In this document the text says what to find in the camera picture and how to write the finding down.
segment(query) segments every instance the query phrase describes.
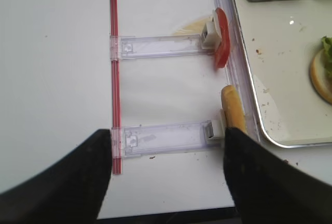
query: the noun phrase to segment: bread slice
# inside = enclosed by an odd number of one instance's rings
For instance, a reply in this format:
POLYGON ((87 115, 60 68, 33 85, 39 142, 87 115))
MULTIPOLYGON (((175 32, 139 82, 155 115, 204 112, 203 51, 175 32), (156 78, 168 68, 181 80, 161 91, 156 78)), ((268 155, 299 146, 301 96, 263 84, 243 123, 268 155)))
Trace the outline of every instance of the bread slice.
POLYGON ((313 58, 310 64, 310 78, 320 96, 332 104, 332 80, 329 80, 326 76, 324 55, 324 49, 322 49, 313 58))
POLYGON ((241 100, 234 86, 229 85, 222 89, 222 105, 227 127, 236 127, 247 133, 241 100))

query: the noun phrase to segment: white tray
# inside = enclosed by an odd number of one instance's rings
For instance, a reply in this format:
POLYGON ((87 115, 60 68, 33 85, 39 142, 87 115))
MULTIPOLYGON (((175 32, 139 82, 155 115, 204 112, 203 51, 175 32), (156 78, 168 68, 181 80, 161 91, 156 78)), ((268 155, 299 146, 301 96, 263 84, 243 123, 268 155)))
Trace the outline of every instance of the white tray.
POLYGON ((262 131, 283 147, 332 142, 332 106, 312 87, 309 65, 332 36, 332 0, 234 0, 262 131))

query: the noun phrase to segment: lettuce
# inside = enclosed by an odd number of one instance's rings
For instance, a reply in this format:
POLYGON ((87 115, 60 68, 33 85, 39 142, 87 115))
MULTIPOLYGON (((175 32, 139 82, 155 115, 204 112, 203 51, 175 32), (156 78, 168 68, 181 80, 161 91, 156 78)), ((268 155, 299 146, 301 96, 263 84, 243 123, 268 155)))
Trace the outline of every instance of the lettuce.
POLYGON ((325 54, 325 71, 329 78, 332 78, 332 38, 324 36, 322 38, 325 54))

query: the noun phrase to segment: white table surface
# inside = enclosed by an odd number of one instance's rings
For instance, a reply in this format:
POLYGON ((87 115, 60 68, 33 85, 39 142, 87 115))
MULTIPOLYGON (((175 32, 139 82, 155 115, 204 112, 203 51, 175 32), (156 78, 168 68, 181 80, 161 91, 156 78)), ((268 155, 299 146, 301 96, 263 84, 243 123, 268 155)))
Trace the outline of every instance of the white table surface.
MULTIPOLYGON (((210 10, 205 5, 201 17, 210 10)), ((171 18, 160 18, 149 31, 132 21, 125 31, 121 21, 130 6, 120 8, 119 0, 119 30, 126 35, 154 35, 153 29, 171 34, 187 21, 176 19, 170 30, 161 23, 171 18)), ((140 22, 151 21, 149 16, 140 15, 140 22)), ((0 192, 52 165, 96 129, 110 128, 108 35, 109 0, 0 0, 0 192)), ((332 147, 265 145, 332 184, 332 147)), ((232 205, 221 151, 156 155, 124 161, 99 217, 232 205)))

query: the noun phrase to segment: red stripe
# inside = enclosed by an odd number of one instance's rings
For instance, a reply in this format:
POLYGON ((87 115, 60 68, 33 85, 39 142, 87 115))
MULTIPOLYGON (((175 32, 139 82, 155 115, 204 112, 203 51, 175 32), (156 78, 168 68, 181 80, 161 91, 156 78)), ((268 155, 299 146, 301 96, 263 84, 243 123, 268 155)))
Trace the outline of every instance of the red stripe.
MULTIPOLYGON (((117 0, 110 0, 110 34, 118 36, 118 7, 117 0)), ((113 127, 121 127, 121 111, 120 111, 120 64, 118 61, 112 61, 112 108, 113 108, 113 127)), ((118 144, 118 150, 114 151, 117 155, 121 155, 121 143, 118 144)), ((122 171, 121 158, 113 158, 113 174, 121 174, 122 171)))

